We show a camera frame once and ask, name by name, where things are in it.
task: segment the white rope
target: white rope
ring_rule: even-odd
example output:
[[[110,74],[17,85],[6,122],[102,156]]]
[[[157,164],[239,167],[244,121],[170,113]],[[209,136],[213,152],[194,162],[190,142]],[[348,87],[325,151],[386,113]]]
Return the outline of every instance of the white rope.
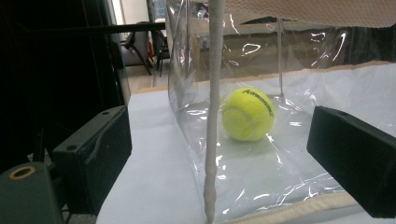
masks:
[[[219,113],[219,75],[221,71],[221,51],[223,41],[224,0],[209,1],[209,75],[210,75],[210,105],[206,126],[206,158],[205,158],[205,213],[206,223],[213,223],[216,203],[216,148],[217,120]]]

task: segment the yellow tennis ball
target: yellow tennis ball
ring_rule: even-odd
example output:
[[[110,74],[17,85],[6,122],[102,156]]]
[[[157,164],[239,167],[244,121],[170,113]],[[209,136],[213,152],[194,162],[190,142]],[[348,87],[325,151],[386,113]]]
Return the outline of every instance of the yellow tennis ball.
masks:
[[[240,141],[262,139],[274,124],[275,109],[262,91],[241,88],[234,91],[222,108],[224,130]]]

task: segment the chair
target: chair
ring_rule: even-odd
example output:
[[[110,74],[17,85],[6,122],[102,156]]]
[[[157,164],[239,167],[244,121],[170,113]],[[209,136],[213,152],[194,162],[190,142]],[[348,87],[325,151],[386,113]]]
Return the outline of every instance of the chair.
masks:
[[[144,65],[148,73],[149,64],[147,57],[149,55],[149,31],[139,31],[129,33],[125,44],[122,45],[122,59],[125,66]]]
[[[168,42],[162,31],[151,31],[151,37],[154,41],[154,52],[155,55],[157,55],[157,70],[160,68],[161,64],[161,76],[163,73],[163,59],[170,59]]]

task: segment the beige fabric trim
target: beige fabric trim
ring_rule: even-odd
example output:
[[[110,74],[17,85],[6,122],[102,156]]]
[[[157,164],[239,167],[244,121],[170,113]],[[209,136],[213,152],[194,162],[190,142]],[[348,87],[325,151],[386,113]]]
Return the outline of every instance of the beige fabric trim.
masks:
[[[334,26],[389,27],[394,0],[225,0],[226,13],[256,13]]]
[[[277,208],[270,212],[254,214],[247,217],[241,217],[231,221],[227,224],[275,224],[285,223],[296,219],[297,217],[304,217],[315,214],[316,212],[325,211],[334,208],[343,208],[358,203],[346,192],[324,194],[306,201],[294,203],[285,207]]]

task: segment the transparent plastic sheet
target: transparent plastic sheet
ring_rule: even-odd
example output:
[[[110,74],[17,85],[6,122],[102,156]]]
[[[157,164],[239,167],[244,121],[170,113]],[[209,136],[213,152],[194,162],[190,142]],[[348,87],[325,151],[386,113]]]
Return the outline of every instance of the transparent plastic sheet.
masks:
[[[208,7],[167,1],[174,45],[169,99],[200,189],[210,103]],[[394,27],[224,15],[215,222],[344,191],[306,151],[313,110],[340,109],[396,136],[394,36]],[[242,87],[265,92],[276,108],[275,123],[262,140],[236,141],[222,128],[221,106]]]

